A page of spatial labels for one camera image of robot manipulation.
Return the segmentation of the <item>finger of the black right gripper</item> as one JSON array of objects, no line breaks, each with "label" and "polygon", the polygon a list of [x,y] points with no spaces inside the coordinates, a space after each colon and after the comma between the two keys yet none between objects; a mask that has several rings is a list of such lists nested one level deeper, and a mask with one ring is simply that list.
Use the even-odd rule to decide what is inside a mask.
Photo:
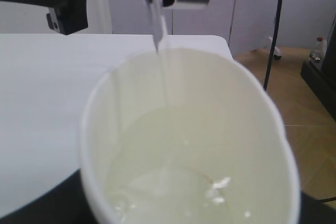
[{"label": "finger of the black right gripper", "polygon": [[2,2],[47,7],[48,26],[63,35],[88,28],[87,0],[1,0]]}]

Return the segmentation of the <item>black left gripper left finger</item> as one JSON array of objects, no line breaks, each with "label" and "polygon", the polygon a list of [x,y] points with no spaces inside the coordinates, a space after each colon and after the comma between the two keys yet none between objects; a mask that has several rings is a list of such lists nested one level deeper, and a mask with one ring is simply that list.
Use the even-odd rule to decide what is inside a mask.
[{"label": "black left gripper left finger", "polygon": [[80,172],[76,171],[38,199],[1,217],[1,223],[94,223]]}]

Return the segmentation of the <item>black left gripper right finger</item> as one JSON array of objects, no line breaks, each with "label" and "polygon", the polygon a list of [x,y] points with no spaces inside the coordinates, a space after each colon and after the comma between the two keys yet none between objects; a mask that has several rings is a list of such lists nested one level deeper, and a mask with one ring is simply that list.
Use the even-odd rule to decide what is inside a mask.
[{"label": "black left gripper right finger", "polygon": [[299,224],[336,224],[335,209],[301,193]]}]

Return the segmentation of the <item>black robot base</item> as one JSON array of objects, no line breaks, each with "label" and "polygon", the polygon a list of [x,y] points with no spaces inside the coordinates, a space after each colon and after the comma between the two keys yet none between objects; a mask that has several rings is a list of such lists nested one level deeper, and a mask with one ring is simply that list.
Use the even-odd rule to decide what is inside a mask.
[{"label": "black robot base", "polygon": [[304,62],[300,74],[327,112],[335,119],[335,24],[322,59]]}]

